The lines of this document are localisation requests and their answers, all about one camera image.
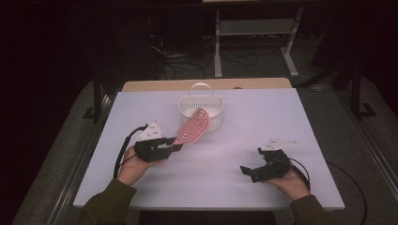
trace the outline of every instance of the person's left hand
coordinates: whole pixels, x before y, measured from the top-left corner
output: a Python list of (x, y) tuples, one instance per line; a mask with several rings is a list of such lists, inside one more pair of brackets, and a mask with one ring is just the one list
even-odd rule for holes
[(135, 182), (137, 182), (144, 175), (144, 173), (150, 166), (159, 163), (159, 161), (154, 161), (149, 163), (142, 161), (137, 156), (135, 156), (135, 151), (133, 146), (127, 149), (122, 161), (126, 159), (128, 160), (121, 165), (119, 175), (117, 176), (116, 179), (127, 186), (131, 186)]

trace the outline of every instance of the white controller part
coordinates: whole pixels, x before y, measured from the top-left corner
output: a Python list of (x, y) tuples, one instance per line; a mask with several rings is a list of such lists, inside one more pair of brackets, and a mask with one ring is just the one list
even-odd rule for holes
[(275, 151), (279, 149), (283, 149), (286, 147), (294, 146), (299, 144), (297, 141), (290, 141), (285, 139), (269, 139), (265, 146), (262, 146), (260, 149), (262, 151)]
[(137, 142), (149, 141), (163, 138), (163, 133), (161, 132), (161, 128), (155, 122), (150, 124), (137, 138)]

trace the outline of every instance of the hand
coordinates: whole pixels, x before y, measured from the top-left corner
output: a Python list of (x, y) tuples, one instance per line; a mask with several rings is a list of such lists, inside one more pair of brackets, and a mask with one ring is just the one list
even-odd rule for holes
[(129, 147), (127, 149), (122, 161), (126, 159), (128, 160), (121, 165), (119, 175), (116, 179), (127, 186), (133, 185), (144, 175), (149, 167), (159, 163), (158, 161), (150, 163), (142, 161), (135, 156), (134, 147)]
[(300, 199), (302, 197), (311, 195), (310, 190), (301, 180), (299, 175), (290, 169), (284, 177), (273, 178), (265, 181), (265, 183), (270, 184), (278, 188), (283, 192), (291, 201)]

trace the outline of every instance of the person's right hand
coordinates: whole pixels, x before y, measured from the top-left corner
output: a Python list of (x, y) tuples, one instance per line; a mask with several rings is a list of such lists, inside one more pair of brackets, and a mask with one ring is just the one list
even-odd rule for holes
[(311, 195), (310, 190), (301, 180), (299, 175), (290, 169), (284, 177), (273, 178), (265, 181), (265, 183), (270, 184), (278, 188), (283, 192), (291, 201), (303, 198), (305, 196)]

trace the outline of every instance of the basket handle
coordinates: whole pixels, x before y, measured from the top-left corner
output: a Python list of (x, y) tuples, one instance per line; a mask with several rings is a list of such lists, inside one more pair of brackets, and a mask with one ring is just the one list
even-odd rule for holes
[(195, 87), (197, 87), (197, 86), (205, 86), (205, 87), (208, 87), (208, 88), (211, 90), (211, 95), (214, 96), (214, 90), (213, 90), (213, 88), (211, 88), (211, 86), (208, 85), (208, 84), (205, 83), (205, 82), (197, 82), (196, 84), (194, 84), (194, 85), (191, 87), (190, 95), (191, 95), (191, 91), (192, 91)]

